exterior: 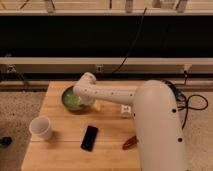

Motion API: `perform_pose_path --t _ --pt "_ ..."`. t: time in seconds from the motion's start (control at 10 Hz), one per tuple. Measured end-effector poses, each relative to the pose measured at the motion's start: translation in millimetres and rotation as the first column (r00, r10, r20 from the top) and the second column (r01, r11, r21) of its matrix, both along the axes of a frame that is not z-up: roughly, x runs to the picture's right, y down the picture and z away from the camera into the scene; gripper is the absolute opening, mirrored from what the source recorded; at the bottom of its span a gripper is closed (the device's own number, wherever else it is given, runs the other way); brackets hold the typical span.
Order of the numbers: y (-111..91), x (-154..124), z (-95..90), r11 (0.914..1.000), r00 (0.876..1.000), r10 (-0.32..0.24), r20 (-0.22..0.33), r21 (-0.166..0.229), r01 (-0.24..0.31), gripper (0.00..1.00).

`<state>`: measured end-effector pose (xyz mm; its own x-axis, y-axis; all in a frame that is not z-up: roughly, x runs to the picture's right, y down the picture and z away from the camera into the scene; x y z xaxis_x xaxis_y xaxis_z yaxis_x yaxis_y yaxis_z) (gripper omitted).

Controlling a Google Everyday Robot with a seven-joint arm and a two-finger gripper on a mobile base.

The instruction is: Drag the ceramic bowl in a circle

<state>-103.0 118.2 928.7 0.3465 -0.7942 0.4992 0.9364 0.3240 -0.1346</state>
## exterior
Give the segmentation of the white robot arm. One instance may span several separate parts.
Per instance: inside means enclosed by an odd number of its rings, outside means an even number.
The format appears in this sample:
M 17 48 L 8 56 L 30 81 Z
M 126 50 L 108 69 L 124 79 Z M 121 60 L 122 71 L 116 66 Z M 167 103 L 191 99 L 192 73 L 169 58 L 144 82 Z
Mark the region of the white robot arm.
M 190 170 L 175 95 L 162 81 L 98 85 L 86 72 L 74 84 L 74 93 L 85 105 L 98 99 L 132 108 L 141 171 Z

